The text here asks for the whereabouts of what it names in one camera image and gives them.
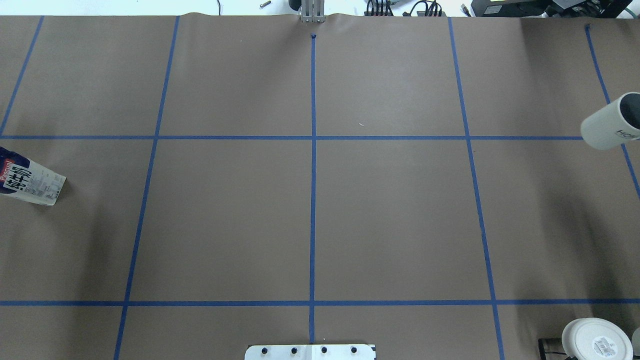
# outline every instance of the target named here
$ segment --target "white mounting plate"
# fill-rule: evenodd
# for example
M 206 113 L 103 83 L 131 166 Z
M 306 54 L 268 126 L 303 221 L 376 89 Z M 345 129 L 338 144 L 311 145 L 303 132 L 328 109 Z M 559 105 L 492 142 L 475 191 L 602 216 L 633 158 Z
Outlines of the white mounting plate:
M 365 344 L 254 345 L 246 350 L 244 360 L 376 360 L 375 349 L 375 345 Z

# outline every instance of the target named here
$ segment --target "white mug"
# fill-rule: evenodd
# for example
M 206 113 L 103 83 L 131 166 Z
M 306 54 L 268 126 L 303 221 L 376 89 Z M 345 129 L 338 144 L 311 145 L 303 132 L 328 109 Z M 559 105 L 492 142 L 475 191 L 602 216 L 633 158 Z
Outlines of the white mug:
M 634 355 L 640 356 L 640 327 L 631 336 L 631 346 L 634 348 Z
M 582 138 L 598 150 L 640 138 L 640 94 L 628 92 L 586 118 Z

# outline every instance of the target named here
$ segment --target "grid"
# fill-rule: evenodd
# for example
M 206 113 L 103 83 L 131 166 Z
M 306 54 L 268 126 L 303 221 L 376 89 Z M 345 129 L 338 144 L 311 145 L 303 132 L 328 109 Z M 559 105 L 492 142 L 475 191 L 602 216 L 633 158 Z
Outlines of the grid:
M 254 307 L 254 306 L 297 306 L 307 307 L 309 311 L 308 318 L 308 335 L 311 343 L 316 341 L 315 337 L 315 313 L 316 307 L 321 306 L 491 306 L 493 312 L 493 321 L 495 325 L 495 335 L 498 344 L 498 353 L 500 360 L 505 359 L 504 347 L 502 344 L 502 334 L 500 329 L 500 319 L 498 313 L 498 306 L 500 305 L 545 305 L 545 304 L 640 304 L 640 299 L 531 299 L 531 300 L 518 300 L 518 299 L 498 299 L 495 294 L 495 287 L 493 283 L 492 264 L 490 259 L 490 249 L 487 243 L 487 235 L 484 226 L 483 207 L 481 201 L 481 192 L 478 185 L 478 179 L 476 174 L 476 163 L 474 160 L 474 151 L 472 142 L 481 140 L 555 140 L 555 141 L 575 141 L 582 140 L 579 136 L 473 136 L 470 134 L 467 111 L 465 107 L 465 99 L 463 94 L 462 79 L 460 76 L 460 67 L 458 64 L 458 55 L 456 51 L 456 41 L 454 36 L 454 27 L 451 19 L 448 19 L 449 35 L 451 40 L 451 51 L 455 68 L 456 84 L 458 88 L 458 96 L 460 100 L 460 111 L 464 126 L 464 136 L 319 136 L 316 131 L 316 42 L 321 41 L 320 37 L 317 37 L 315 33 L 311 33 L 311 48 L 310 48 L 310 84 L 311 84 L 311 109 L 310 118 L 312 122 L 312 135 L 311 136 L 206 136 L 206 135 L 160 135 L 160 129 L 163 119 L 164 102 L 166 99 L 167 89 L 170 85 L 170 74 L 172 69 L 173 52 L 175 50 L 175 44 L 178 35 L 178 28 L 180 17 L 175 18 L 175 24 L 173 27 L 173 36 L 171 40 L 170 52 L 166 65 L 166 73 L 164 77 L 163 90 L 161 95 L 160 106 L 157 114 L 157 122 L 155 133 L 152 136 L 147 135 L 96 135 L 96 136 L 38 136 L 38 135 L 3 135 L 3 131 L 10 119 L 10 113 L 16 95 L 18 94 L 20 83 L 27 71 L 29 59 L 34 47 L 44 17 L 40 17 L 38 25 L 36 27 L 33 39 L 29 46 L 28 53 L 20 70 L 15 88 L 13 89 L 12 96 L 8 103 L 6 113 L 4 114 L 3 123 L 0 126 L 0 139 L 12 139 L 12 140 L 153 140 L 150 158 L 148 161 L 148 169 L 146 173 L 146 180 L 144 191 L 142 195 L 142 203 L 140 207 L 140 214 L 138 218 L 138 225 L 136 228 L 136 236 L 133 246 L 133 252 L 131 254 L 131 264 L 129 267 L 129 275 L 127 278 L 127 286 L 125 290 L 125 297 L 123 301 L 28 301 L 28 300 L 3 300 L 0 301 L 0 306 L 99 306 L 99 307 L 122 307 L 122 315 L 120 318 L 120 326 L 118 329 L 118 338 L 116 342 L 116 349 L 114 353 L 114 359 L 118 359 L 120 356 L 120 348 L 122 345 L 122 338 L 125 331 L 127 310 L 129 307 Z M 602 92 L 607 103 L 610 102 L 609 94 L 607 92 L 603 77 L 600 73 L 598 61 L 596 58 L 596 52 L 591 40 L 590 27 L 585 28 L 586 41 L 591 51 L 593 59 L 593 65 L 595 67 L 598 80 L 602 87 Z M 307 141 L 311 145 L 311 169 L 310 169 L 310 268 L 309 268 L 309 298 L 308 300 L 267 300 L 267 301 L 135 301 L 131 300 L 131 288 L 134 279 L 134 272 L 136 268 L 136 260 L 138 257 L 138 248 L 140 245 L 140 237 L 143 229 L 143 223 L 145 218 L 145 210 L 147 207 L 147 199 L 150 184 L 152 182 L 152 173 L 154 168 L 154 160 L 156 157 L 156 150 L 158 142 L 161 140 L 297 140 Z M 317 142 L 327 140 L 459 140 L 466 143 L 468 161 L 470 165 L 470 173 L 472 176 L 472 184 L 474 189 L 474 198 L 476 203 L 476 210 L 478 216 L 478 225 L 481 230 L 481 240 L 484 252 L 484 262 L 486 267 L 486 274 L 488 278 L 488 289 L 490 293 L 490 299 L 488 300 L 316 300 L 316 168 L 317 168 Z M 622 145 L 621 150 L 623 152 L 631 180 L 635 186 L 637 196 L 640 197 L 640 186 L 638 185 L 637 177 L 634 172 L 634 167 L 627 148 Z

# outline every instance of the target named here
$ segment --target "barcode label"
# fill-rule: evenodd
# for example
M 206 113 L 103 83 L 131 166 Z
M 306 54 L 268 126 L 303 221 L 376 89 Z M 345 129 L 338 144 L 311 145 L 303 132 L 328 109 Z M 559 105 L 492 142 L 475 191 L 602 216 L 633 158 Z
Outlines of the barcode label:
M 608 359 L 617 353 L 616 344 L 606 336 L 599 336 L 593 339 L 593 350 L 596 354 Z

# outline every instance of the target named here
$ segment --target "blue tape line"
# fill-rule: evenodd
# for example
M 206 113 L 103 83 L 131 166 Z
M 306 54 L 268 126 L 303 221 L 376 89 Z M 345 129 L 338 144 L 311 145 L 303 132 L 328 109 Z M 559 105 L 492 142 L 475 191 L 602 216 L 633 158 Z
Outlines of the blue tape line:
M 470 136 L 471 140 L 582 140 L 581 136 Z M 313 136 L 287 135 L 0 135 L 11 140 L 313 140 Z M 316 136 L 315 140 L 466 140 L 466 136 Z
M 589 50 L 591 51 L 591 59 L 593 60 L 593 66 L 596 69 L 596 74 L 598 75 L 600 86 L 602 87 L 602 93 L 604 94 L 604 99 L 607 101 L 607 104 L 610 104 L 611 100 L 609 98 L 609 92 L 607 91 L 607 87 L 604 83 L 604 79 L 602 78 L 602 73 L 600 72 L 600 66 L 598 66 L 598 58 L 596 57 L 596 51 L 593 47 L 593 41 L 591 41 L 591 24 L 587 24 L 584 27 L 584 32 L 587 35 L 587 43 L 589 44 Z M 633 164 L 631 164 L 631 159 L 629 158 L 627 146 L 625 146 L 625 144 L 622 144 L 621 148 L 622 148 L 622 153 L 625 155 L 625 161 L 627 162 L 627 167 L 629 169 L 629 174 L 631 175 L 631 180 L 633 180 L 634 182 L 636 195 L 640 199 L 640 186 L 638 186 L 636 171 L 634 170 Z
M 640 304 L 640 299 L 523 299 L 496 300 L 498 305 L 561 305 L 561 304 Z
M 316 34 L 311 34 L 311 212 L 309 245 L 309 343 L 316 340 Z
M 147 209 L 147 198 L 149 195 L 149 186 L 151 184 L 151 175 L 154 169 L 154 161 L 156 159 L 156 149 L 158 144 L 158 135 L 160 134 L 160 126 L 162 124 L 162 115 L 164 110 L 164 100 L 166 98 L 166 91 L 169 86 L 169 77 L 171 74 L 171 64 L 173 61 L 173 51 L 175 50 L 175 40 L 178 35 L 178 25 L 180 23 L 180 17 L 175 17 L 175 24 L 173 25 L 173 38 L 171 40 L 171 49 L 169 50 L 169 60 L 166 64 L 166 72 L 164 75 L 164 85 L 162 90 L 162 97 L 160 98 L 160 106 L 158 109 L 158 118 L 156 121 L 156 139 L 151 147 L 151 155 L 149 157 L 149 166 L 147 168 L 147 179 L 145 180 L 145 189 L 142 195 L 142 204 L 140 206 L 140 215 L 138 216 L 138 227 L 136 229 L 136 239 L 133 244 L 133 252 L 131 254 L 131 264 L 129 265 L 129 276 L 127 278 L 127 288 L 124 295 L 124 306 L 122 307 L 122 314 L 120 315 L 120 326 L 118 328 L 118 339 L 116 340 L 116 349 L 113 354 L 113 359 L 118 360 L 120 357 L 120 347 L 122 346 L 122 336 L 124 335 L 124 326 L 127 320 L 127 308 L 129 299 L 131 297 L 131 286 L 133 284 L 133 274 L 136 269 L 136 260 L 138 258 L 138 247 L 140 246 L 140 235 L 142 233 L 142 224 L 145 219 L 145 210 Z
M 482 306 L 491 300 L 318 300 L 316 306 Z
M 180 306 L 180 307 L 252 307 L 252 306 L 309 306 L 309 301 L 130 301 L 129 306 Z
M 584 32 L 587 34 L 587 43 L 589 43 L 591 59 L 593 60 L 593 66 L 596 69 L 596 75 L 598 75 L 598 80 L 600 81 L 600 86 L 602 87 L 604 99 L 607 101 L 607 104 L 609 104 L 611 103 L 611 100 L 609 99 L 609 92 L 607 91 L 607 87 L 604 85 L 604 79 L 602 79 L 602 73 L 600 73 L 600 67 L 598 66 L 598 59 L 596 59 L 596 51 L 593 49 L 593 43 L 591 41 L 591 24 L 586 24 L 584 26 Z
M 451 51 L 453 53 L 453 64 L 456 70 L 456 82 L 458 84 L 458 97 L 460 98 L 460 110 L 462 112 L 462 123 L 465 126 L 465 137 L 467 138 L 467 153 L 469 156 L 469 165 L 471 167 L 471 178 L 474 184 L 474 194 L 476 196 L 476 209 L 478 213 L 478 222 L 480 225 L 480 233 L 482 236 L 482 246 L 484 250 L 484 263 L 486 266 L 486 275 L 489 282 L 489 293 L 491 295 L 492 308 L 493 308 L 493 323 L 495 325 L 495 337 L 498 343 L 498 353 L 500 360 L 504 360 L 504 346 L 502 344 L 502 331 L 500 329 L 500 316 L 498 314 L 498 306 L 495 303 L 495 288 L 493 285 L 493 272 L 491 269 L 491 259 L 489 257 L 489 246 L 486 241 L 486 231 L 484 228 L 484 216 L 482 212 L 482 202 L 480 201 L 480 191 L 478 188 L 478 181 L 476 176 L 476 164 L 474 162 L 474 152 L 471 147 L 471 136 L 469 133 L 469 124 L 467 120 L 467 109 L 465 106 L 465 97 L 462 92 L 462 80 L 460 78 L 460 66 L 458 65 L 458 53 L 456 51 L 456 40 L 453 32 L 453 22 L 449 17 L 449 36 L 451 38 Z
M 27 56 L 24 58 L 24 62 L 22 63 L 22 68 L 20 69 L 18 80 L 15 82 L 15 86 L 13 87 L 11 99 L 9 100 L 9 104 L 6 107 L 4 118 L 2 119 L 2 125 L 0 125 L 0 135 L 4 133 L 4 127 L 6 127 L 6 123 L 9 120 L 9 114 L 11 114 L 11 108 L 13 107 L 13 102 L 15 101 L 16 95 L 18 95 L 18 89 L 20 88 L 22 77 L 24 76 L 24 72 L 27 70 L 27 64 L 29 63 L 29 59 L 31 58 L 31 53 L 33 52 L 33 48 L 36 45 L 36 40 L 38 40 L 38 34 L 40 34 L 40 28 L 42 27 L 43 21 L 44 21 L 44 16 L 41 16 L 40 20 L 38 21 L 38 26 L 36 26 L 36 32 L 33 34 L 33 38 L 31 39 L 31 45 L 29 45 L 29 51 L 27 51 Z
M 562 304 L 640 304 L 640 299 L 505 299 L 505 300 L 266 300 L 266 301 L 66 301 L 2 300 L 0 306 L 129 307 L 277 307 L 277 306 L 501 306 Z
M 311 140 L 311 136 L 161 135 L 159 140 Z
M 470 136 L 471 140 L 582 140 L 582 136 Z
M 153 135 L 3 135 L 11 140 L 153 140 Z
M 123 306 L 124 301 L 4 300 L 0 306 Z
M 464 136 L 318 136 L 318 140 L 464 140 Z

